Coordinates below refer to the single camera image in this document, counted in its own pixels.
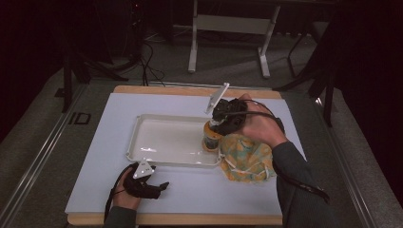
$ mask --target person's arm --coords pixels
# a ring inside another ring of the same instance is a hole
[[[252,98],[244,94],[240,100],[251,101]],[[270,113],[262,104],[247,102],[247,105],[248,111]],[[282,174],[317,186],[308,163],[273,119],[261,115],[247,115],[244,127],[239,133],[268,144],[273,150],[273,162]],[[322,197],[298,188],[279,176],[277,190],[284,227],[337,227],[336,216]]]
[[[119,181],[115,195],[113,196],[113,206],[106,218],[104,228],[132,228],[136,227],[136,214],[139,207],[140,198],[135,198],[127,194],[123,187],[123,180],[132,168],[128,168]]]

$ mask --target person's hand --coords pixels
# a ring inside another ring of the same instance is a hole
[[[128,168],[122,175],[121,179],[119,180],[119,183],[116,186],[115,195],[113,196],[113,205],[124,207],[131,210],[137,210],[141,198],[135,198],[133,196],[128,195],[124,188],[124,180],[131,170],[132,170],[131,167]]]
[[[240,100],[246,101],[248,111],[272,114],[269,110],[267,110],[266,107],[262,106],[262,104],[248,101],[252,100],[252,98],[247,93],[240,96]],[[246,115],[244,126],[237,133],[249,137],[252,140],[266,143],[272,148],[276,147],[280,143],[285,143],[288,141],[278,124],[273,119],[257,114]]]

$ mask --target yellow cloth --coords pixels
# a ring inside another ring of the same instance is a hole
[[[276,175],[270,146],[239,135],[221,138],[221,169],[231,181],[260,182]]]

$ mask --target sleeve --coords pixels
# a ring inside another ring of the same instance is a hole
[[[136,227],[135,210],[113,206],[106,218],[104,228],[133,228]]]
[[[317,186],[306,160],[293,143],[284,142],[273,149],[273,161],[286,176]],[[315,194],[277,178],[278,201],[284,227],[338,227],[329,204]]]

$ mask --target plastic tray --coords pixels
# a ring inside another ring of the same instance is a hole
[[[202,117],[143,114],[127,151],[131,161],[187,165],[217,165],[218,153],[202,149],[203,127],[210,119]]]

